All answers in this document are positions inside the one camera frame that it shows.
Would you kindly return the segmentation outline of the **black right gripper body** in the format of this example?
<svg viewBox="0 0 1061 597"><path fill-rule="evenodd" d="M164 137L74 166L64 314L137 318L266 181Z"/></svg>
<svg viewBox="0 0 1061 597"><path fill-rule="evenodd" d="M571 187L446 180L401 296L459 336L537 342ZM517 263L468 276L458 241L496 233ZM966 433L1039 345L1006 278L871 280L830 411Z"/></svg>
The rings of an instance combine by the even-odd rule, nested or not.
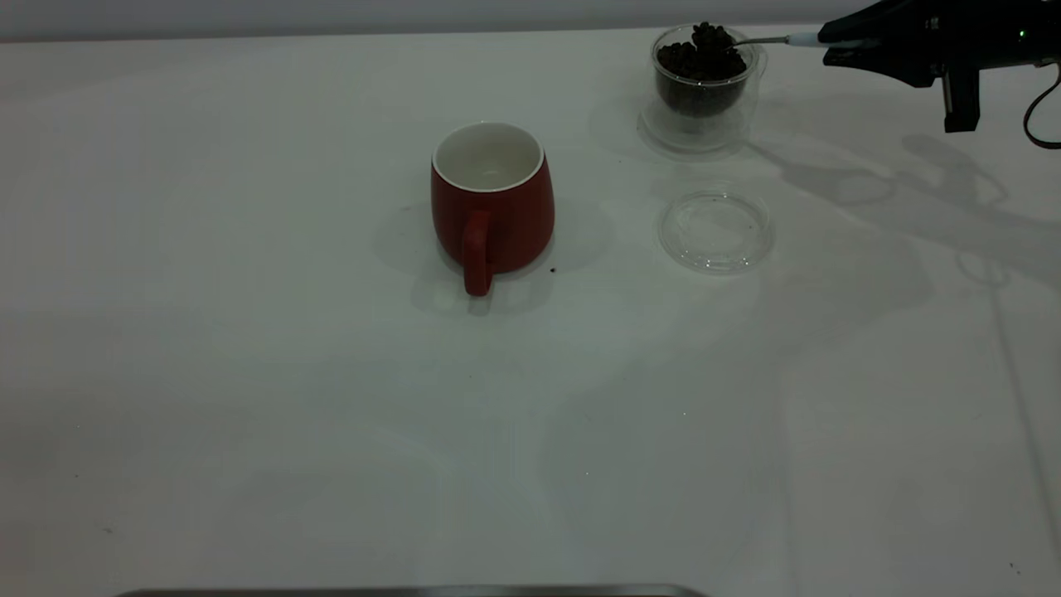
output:
<svg viewBox="0 0 1061 597"><path fill-rule="evenodd" d="M979 72L1059 62L1058 1L933 1L930 72Z"/></svg>

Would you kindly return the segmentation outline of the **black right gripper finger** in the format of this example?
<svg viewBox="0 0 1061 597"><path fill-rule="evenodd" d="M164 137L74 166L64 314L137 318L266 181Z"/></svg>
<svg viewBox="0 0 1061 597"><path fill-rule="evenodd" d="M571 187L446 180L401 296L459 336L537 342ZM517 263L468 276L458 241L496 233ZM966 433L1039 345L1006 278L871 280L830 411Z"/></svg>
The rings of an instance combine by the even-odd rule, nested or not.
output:
<svg viewBox="0 0 1061 597"><path fill-rule="evenodd" d="M817 40L837 45L912 37L929 29L937 12L937 1L879 1L827 22L817 33Z"/></svg>
<svg viewBox="0 0 1061 597"><path fill-rule="evenodd" d="M825 65L876 73L901 80L914 88L928 88L940 78L942 69L930 57L894 46L833 46L827 50Z"/></svg>

